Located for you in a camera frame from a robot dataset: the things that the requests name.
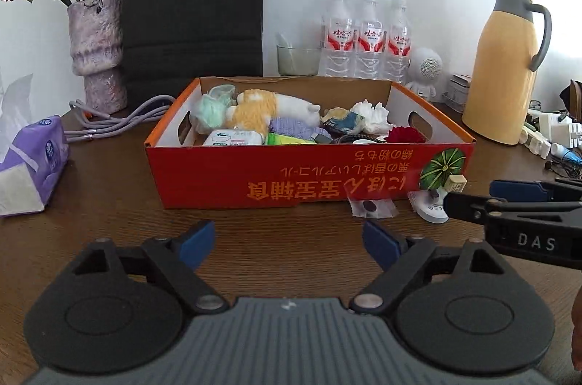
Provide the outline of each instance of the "black paper bag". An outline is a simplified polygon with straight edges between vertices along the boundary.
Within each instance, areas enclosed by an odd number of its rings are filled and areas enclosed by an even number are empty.
[[[263,0],[123,0],[130,108],[198,76],[262,76]]]

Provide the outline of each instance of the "purple textured vase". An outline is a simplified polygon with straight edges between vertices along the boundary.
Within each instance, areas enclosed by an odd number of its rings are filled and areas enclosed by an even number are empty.
[[[117,67],[123,57],[122,0],[84,0],[68,7],[73,73],[84,77],[85,102],[112,114],[127,106]]]

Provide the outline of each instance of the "gray pitcher handle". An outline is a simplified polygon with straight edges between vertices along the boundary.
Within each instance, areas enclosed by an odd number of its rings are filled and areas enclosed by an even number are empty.
[[[540,4],[528,4],[527,9],[531,12],[539,12],[540,14],[543,14],[542,44],[539,47],[537,54],[531,59],[530,63],[530,70],[536,71],[542,64],[546,53],[548,53],[549,41],[552,38],[552,16],[550,15],[549,10]]]

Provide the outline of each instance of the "white and yellow stuffed animal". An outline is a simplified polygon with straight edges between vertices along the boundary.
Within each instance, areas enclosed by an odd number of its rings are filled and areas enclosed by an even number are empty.
[[[267,137],[275,117],[299,119],[312,127],[319,125],[320,106],[292,96],[265,90],[246,90],[237,98],[238,105],[226,110],[229,129],[254,130]]]

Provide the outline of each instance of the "crumpled white tissue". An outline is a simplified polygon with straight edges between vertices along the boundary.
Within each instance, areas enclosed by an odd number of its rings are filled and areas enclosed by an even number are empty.
[[[0,101],[2,101],[2,115],[0,115],[0,163],[10,149],[12,141],[20,129],[32,123],[30,112],[30,83],[33,75],[22,76],[13,81],[6,91],[0,78]]]
[[[355,112],[364,118],[363,132],[370,135],[386,135],[394,127],[393,124],[388,123],[388,111],[381,103],[377,103],[376,107],[367,99],[363,103],[354,104],[351,112]]]

